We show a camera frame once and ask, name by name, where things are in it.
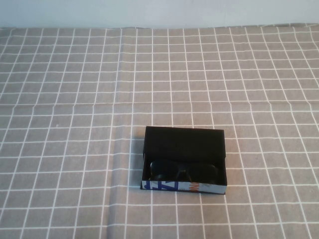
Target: sunglasses lens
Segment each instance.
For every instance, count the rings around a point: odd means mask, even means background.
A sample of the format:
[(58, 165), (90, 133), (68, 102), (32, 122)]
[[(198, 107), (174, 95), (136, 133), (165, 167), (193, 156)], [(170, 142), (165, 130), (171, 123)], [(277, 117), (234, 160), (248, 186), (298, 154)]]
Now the sunglasses lens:
[(178, 166), (168, 160), (155, 160), (151, 163), (151, 180), (169, 181), (176, 179)]
[(191, 182), (216, 183), (218, 170), (213, 165), (194, 164), (188, 170)]

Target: white wall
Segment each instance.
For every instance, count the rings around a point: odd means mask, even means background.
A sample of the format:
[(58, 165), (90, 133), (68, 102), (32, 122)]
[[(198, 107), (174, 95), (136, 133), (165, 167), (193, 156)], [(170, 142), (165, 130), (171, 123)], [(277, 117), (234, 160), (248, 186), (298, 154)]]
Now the white wall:
[(0, 27), (318, 23), (319, 0), (0, 0)]

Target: sunglasses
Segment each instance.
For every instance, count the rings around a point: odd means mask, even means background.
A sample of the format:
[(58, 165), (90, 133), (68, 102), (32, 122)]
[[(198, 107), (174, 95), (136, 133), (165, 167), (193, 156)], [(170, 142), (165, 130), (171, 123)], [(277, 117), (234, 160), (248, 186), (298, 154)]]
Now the sunglasses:
[(176, 163), (170, 160), (155, 160), (151, 163), (150, 181), (189, 181), (216, 183), (218, 170), (205, 163)]

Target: open glasses case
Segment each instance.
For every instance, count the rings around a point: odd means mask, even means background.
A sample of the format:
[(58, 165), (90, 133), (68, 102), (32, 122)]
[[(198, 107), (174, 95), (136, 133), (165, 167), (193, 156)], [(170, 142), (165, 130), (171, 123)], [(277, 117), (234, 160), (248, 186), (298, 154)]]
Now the open glasses case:
[(225, 194), (223, 130), (147, 126), (141, 189)]

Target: gray grid tablecloth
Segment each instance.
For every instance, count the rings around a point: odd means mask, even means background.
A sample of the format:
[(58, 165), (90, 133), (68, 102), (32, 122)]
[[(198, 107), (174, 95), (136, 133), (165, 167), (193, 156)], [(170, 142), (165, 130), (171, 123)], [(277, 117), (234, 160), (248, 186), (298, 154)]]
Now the gray grid tablecloth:
[[(2, 29), (0, 53), (0, 238), (318, 238), (318, 25)], [(140, 190), (145, 125), (224, 129), (226, 195)]]

